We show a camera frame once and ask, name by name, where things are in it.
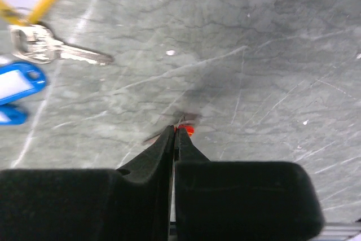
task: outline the blue key tag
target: blue key tag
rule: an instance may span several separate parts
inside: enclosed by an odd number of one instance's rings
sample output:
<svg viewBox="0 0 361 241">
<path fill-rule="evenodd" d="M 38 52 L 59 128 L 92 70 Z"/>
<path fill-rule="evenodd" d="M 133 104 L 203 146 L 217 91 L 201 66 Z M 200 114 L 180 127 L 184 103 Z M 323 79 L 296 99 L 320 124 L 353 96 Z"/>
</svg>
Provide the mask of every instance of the blue key tag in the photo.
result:
<svg viewBox="0 0 361 241">
<path fill-rule="evenodd" d="M 38 93 L 47 85 L 42 70 L 32 63 L 13 62 L 0 67 L 0 105 Z"/>
<path fill-rule="evenodd" d="M 27 121 L 28 115 L 14 106 L 0 106 L 0 125 L 19 125 Z"/>
</svg>

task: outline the key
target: key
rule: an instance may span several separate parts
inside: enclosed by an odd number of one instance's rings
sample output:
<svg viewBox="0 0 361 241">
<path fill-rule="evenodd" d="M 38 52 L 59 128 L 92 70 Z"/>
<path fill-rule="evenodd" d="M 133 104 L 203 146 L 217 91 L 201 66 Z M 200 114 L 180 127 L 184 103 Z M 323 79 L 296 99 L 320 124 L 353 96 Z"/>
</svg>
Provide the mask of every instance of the key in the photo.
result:
<svg viewBox="0 0 361 241">
<path fill-rule="evenodd" d="M 53 33 L 41 25 L 10 25 L 9 30 L 14 45 L 13 54 L 29 62 L 46 64 L 59 58 L 102 66 L 113 62 L 111 56 L 66 45 L 55 39 Z"/>
</svg>

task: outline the red object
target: red object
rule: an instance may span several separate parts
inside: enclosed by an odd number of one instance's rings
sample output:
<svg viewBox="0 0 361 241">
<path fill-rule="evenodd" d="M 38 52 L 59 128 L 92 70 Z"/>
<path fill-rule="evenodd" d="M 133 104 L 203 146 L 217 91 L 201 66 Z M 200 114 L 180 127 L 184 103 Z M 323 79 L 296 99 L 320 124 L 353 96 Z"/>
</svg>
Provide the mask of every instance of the red object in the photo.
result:
<svg viewBox="0 0 361 241">
<path fill-rule="evenodd" d="M 174 128 L 174 131 L 176 131 L 177 129 L 179 128 L 185 128 L 185 130 L 187 131 L 188 135 L 191 137 L 194 133 L 194 127 L 191 126 L 191 125 L 184 125 L 184 124 L 181 124 L 180 126 L 178 127 L 175 127 Z"/>
</svg>

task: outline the gray marble surface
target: gray marble surface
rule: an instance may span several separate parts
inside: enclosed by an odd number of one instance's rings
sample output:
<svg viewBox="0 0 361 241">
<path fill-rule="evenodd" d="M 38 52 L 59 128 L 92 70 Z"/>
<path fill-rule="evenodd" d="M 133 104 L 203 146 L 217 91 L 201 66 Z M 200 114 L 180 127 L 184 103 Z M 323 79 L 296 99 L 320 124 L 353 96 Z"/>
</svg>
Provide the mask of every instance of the gray marble surface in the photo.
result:
<svg viewBox="0 0 361 241">
<path fill-rule="evenodd" d="M 59 0 L 44 18 L 96 67 L 42 66 L 51 84 L 0 128 L 0 168 L 111 167 L 179 111 L 211 160 L 296 161 L 329 222 L 361 217 L 360 0 Z M 10 52 L 0 23 L 0 52 Z M 166 52 L 174 50 L 173 56 Z"/>
</svg>

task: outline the white speck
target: white speck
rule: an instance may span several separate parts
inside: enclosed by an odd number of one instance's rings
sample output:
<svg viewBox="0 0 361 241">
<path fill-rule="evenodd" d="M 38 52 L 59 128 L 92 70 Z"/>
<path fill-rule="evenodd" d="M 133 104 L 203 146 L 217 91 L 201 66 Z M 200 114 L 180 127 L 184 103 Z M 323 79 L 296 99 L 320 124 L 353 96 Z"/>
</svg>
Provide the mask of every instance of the white speck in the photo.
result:
<svg viewBox="0 0 361 241">
<path fill-rule="evenodd" d="M 166 54 L 167 54 L 168 56 L 173 56 L 173 55 L 175 54 L 175 51 L 174 51 L 174 50 L 168 50 L 168 51 L 166 52 Z"/>
</svg>

